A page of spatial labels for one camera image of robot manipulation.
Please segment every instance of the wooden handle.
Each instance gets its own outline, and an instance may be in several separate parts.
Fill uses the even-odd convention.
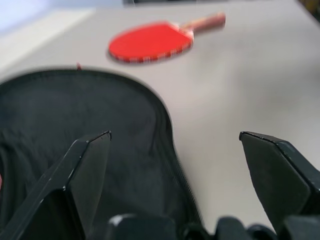
[[[197,20],[190,21],[180,26],[182,31],[193,31],[194,33],[208,29],[224,27],[226,24],[226,15],[219,12],[216,15],[203,17]]]

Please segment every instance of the table surface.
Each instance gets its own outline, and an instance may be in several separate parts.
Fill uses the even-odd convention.
[[[171,60],[127,65],[105,55],[111,37],[129,27],[183,23],[218,11],[226,13],[225,29],[197,36],[190,51]],[[226,215],[270,226],[240,131],[289,140],[320,168],[319,46],[318,23],[288,0],[100,9],[0,75],[79,62],[150,86],[169,111],[177,153],[212,232]]]

